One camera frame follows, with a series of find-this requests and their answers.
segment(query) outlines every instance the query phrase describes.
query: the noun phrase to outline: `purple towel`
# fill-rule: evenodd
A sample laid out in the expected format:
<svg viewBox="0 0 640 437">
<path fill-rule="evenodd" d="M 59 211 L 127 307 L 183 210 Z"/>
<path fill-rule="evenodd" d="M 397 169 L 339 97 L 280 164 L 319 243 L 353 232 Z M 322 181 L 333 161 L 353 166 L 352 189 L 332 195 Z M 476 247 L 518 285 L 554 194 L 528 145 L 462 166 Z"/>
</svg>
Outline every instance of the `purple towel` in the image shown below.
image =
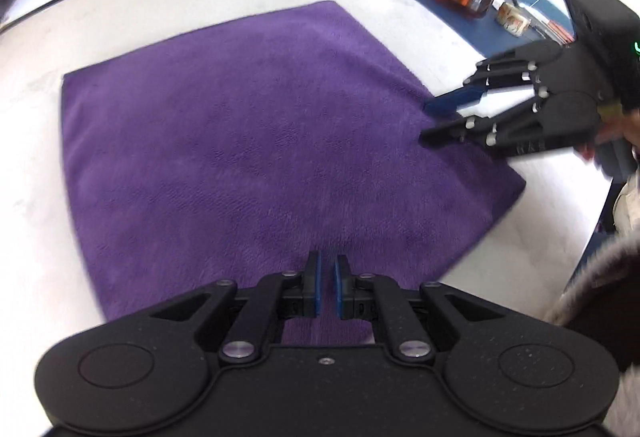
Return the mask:
<svg viewBox="0 0 640 437">
<path fill-rule="evenodd" d="M 334 2 L 251 16 L 65 76 L 63 156 L 107 319 L 322 252 L 323 307 L 288 341 L 350 343 L 331 267 L 437 279 L 524 181 L 468 144 L 418 145 L 429 94 Z"/>
</svg>

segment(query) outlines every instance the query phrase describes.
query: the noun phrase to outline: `man's hand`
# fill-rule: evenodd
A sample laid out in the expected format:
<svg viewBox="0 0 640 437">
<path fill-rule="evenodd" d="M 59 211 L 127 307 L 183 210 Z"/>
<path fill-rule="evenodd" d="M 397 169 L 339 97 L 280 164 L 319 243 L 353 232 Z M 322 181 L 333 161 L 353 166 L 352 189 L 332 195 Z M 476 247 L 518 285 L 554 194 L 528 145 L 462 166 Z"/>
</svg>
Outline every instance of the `man's hand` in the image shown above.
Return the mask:
<svg viewBox="0 0 640 437">
<path fill-rule="evenodd" d="M 625 138 L 634 146 L 640 146 L 640 111 L 634 110 L 620 118 L 605 123 L 596 136 L 595 144 Z M 596 154 L 595 146 L 579 146 L 576 148 L 583 159 L 591 160 Z"/>
</svg>

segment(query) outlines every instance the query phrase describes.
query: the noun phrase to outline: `screw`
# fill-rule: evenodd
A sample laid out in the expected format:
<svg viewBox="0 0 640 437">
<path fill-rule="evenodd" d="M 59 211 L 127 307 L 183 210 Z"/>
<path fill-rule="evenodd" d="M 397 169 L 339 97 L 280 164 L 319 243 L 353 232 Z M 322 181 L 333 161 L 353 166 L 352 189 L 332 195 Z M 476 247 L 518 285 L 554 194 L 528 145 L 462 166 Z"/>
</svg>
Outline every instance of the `screw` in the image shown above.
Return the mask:
<svg viewBox="0 0 640 437">
<path fill-rule="evenodd" d="M 431 346 L 419 340 L 405 341 L 399 349 L 402 356 L 406 357 L 424 357 L 431 352 Z"/>
<path fill-rule="evenodd" d="M 232 357 L 234 359 L 249 357 L 254 353 L 254 350 L 254 346 L 248 341 L 230 341 L 222 347 L 222 353 L 225 354 L 226 357 Z"/>
</svg>

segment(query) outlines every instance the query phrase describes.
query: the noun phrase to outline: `blue table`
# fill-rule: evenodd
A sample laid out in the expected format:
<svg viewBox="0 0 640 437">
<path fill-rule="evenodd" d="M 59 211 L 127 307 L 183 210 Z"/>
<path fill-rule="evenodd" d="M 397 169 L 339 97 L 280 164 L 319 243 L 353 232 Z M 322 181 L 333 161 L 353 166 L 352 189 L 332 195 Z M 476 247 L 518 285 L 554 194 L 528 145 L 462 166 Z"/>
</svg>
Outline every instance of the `blue table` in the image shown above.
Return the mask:
<svg viewBox="0 0 640 437">
<path fill-rule="evenodd" d="M 451 29 L 464 38 L 473 48 L 486 58 L 524 45 L 542 37 L 532 29 L 528 29 L 520 38 L 508 33 L 500 24 L 495 21 L 497 11 L 489 8 L 484 18 L 468 18 L 459 12 L 443 5 L 437 0 L 417 0 L 431 13 L 442 19 Z M 546 0 L 520 0 L 523 4 L 536 4 L 536 9 L 548 18 L 561 24 L 566 29 L 572 31 L 569 19 Z"/>
</svg>

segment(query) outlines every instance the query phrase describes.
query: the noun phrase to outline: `white table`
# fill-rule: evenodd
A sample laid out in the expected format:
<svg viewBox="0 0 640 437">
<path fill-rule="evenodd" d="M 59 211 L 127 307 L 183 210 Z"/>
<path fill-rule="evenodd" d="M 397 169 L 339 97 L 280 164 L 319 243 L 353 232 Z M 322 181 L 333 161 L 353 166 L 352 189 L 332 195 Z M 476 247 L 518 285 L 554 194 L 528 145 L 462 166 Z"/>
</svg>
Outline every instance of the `white table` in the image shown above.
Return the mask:
<svg viewBox="0 0 640 437">
<path fill-rule="evenodd" d="M 178 33 L 319 0 L 64 0 L 0 36 L 0 420 L 34 436 L 48 421 L 33 391 L 39 356 L 102 320 L 82 267 L 60 164 L 62 75 Z M 414 0 L 335 0 L 434 94 L 483 57 Z M 444 281 L 537 315 L 561 293 L 608 183 L 569 152 L 514 161 L 516 206 Z"/>
</svg>

